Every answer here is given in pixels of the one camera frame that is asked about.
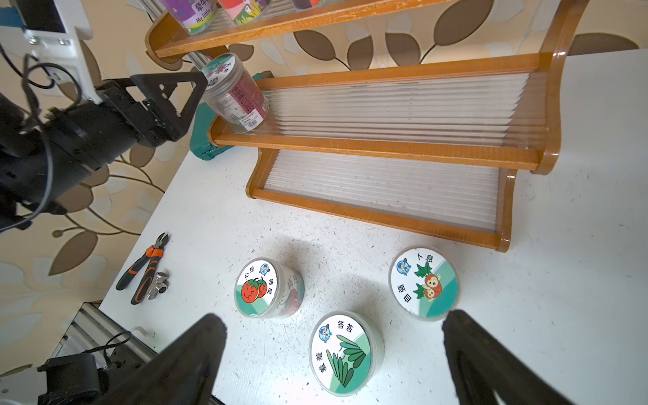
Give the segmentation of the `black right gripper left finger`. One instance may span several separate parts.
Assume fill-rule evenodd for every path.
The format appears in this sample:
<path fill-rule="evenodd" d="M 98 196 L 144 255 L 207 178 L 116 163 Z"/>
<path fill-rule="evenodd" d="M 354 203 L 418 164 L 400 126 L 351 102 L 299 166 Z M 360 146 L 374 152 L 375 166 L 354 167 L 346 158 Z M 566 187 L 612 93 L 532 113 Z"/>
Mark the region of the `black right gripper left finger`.
<path fill-rule="evenodd" d="M 216 404 L 213 399 L 227 327 L 207 314 L 98 404 Z"/>

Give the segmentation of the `flower lid seed jar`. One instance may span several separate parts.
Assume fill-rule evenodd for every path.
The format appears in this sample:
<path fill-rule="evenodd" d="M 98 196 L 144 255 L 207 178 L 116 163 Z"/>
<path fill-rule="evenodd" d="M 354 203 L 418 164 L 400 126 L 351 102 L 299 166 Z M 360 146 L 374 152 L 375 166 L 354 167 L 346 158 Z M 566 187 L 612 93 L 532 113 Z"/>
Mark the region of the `flower lid seed jar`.
<path fill-rule="evenodd" d="M 207 79 L 204 101 L 238 133 L 261 126 L 270 106 L 241 59 L 226 53 L 201 69 Z"/>

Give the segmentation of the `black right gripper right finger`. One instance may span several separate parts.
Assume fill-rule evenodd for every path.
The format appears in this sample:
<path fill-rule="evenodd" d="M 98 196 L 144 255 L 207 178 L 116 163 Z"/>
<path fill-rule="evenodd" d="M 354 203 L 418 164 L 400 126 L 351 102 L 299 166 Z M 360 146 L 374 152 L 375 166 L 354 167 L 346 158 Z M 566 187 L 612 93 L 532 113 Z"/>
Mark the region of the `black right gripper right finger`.
<path fill-rule="evenodd" d="M 570 403 L 467 312 L 449 312 L 442 330 L 460 404 Z"/>

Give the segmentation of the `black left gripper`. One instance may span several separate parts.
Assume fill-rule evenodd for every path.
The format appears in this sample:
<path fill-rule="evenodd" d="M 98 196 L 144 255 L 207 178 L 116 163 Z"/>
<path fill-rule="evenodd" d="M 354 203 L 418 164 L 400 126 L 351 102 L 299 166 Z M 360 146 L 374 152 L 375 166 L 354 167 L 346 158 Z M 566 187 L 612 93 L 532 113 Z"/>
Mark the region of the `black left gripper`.
<path fill-rule="evenodd" d="M 157 148 L 187 134 L 207 83 L 199 71 L 137 74 L 106 80 L 96 92 L 140 143 Z"/>

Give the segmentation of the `red label seed cup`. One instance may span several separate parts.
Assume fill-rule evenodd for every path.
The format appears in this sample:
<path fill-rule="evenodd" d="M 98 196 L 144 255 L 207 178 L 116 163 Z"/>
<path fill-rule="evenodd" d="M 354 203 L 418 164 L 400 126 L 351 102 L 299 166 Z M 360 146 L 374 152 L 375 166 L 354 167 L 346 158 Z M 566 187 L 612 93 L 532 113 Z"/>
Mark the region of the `red label seed cup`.
<path fill-rule="evenodd" d="M 248 24 L 269 7 L 268 0 L 219 0 L 221 8 L 236 26 Z"/>

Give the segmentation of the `small clear seed cup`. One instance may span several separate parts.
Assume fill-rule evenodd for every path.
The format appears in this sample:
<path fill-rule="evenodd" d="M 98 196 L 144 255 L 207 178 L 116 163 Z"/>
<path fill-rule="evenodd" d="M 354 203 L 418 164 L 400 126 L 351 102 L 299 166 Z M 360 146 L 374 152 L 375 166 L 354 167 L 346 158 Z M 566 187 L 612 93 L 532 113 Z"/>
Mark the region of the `small clear seed cup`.
<path fill-rule="evenodd" d="M 291 3 L 297 10 L 308 10 L 318 7 L 322 0 L 291 0 Z"/>

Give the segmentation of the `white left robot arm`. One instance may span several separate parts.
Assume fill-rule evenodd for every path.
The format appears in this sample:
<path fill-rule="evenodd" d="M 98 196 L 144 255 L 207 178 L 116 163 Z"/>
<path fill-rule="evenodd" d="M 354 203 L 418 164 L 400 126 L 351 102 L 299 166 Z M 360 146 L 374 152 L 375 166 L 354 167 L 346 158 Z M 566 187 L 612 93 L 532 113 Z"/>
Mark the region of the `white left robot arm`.
<path fill-rule="evenodd" d="M 53 108 L 46 123 L 1 99 L 1 230 L 63 215 L 59 197 L 137 144 L 185 136 L 208 81 L 201 72 L 138 74 L 98 86 L 98 103 Z"/>

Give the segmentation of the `purple label seed cup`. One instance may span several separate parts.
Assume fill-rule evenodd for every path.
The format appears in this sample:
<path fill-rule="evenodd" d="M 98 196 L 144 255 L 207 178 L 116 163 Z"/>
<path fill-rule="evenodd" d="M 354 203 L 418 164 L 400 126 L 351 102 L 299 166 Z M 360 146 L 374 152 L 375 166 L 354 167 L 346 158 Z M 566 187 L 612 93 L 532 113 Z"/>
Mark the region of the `purple label seed cup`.
<path fill-rule="evenodd" d="M 219 4 L 214 0 L 160 0 L 165 10 L 189 34 L 206 30 L 217 15 Z"/>

